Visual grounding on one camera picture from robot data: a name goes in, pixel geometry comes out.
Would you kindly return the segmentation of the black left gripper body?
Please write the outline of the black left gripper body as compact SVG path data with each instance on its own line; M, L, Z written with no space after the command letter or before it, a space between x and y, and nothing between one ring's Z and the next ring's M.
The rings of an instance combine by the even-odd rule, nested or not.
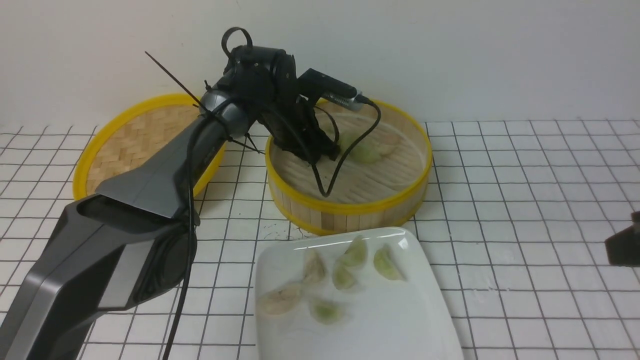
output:
M320 128L312 105L304 96L294 102L268 102L263 112L263 125L281 150L301 155L307 144L329 144L335 141Z

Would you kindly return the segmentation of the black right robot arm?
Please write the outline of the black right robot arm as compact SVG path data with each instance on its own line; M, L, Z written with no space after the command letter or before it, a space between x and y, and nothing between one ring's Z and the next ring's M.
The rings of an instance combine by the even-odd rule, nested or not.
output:
M631 226L605 240L605 250L610 265L640 267L640 212L631 214Z

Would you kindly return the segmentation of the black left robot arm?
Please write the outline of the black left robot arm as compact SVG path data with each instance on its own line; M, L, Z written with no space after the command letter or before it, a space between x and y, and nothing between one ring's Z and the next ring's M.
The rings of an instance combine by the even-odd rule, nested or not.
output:
M355 87L313 69L296 76L294 57L277 48L243 45L226 55L192 124L144 164L62 210L2 323L3 360L75 360L98 317L184 280L195 257L195 183L254 123L308 162L336 157L313 106L320 98L352 101Z

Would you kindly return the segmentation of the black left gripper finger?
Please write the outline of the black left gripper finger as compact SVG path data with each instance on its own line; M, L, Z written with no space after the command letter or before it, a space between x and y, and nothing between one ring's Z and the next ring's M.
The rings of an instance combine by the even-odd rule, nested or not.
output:
M331 161L336 161L341 154L341 148L336 143L328 144L306 144L301 148L300 159L310 165L316 165L322 157L326 157Z

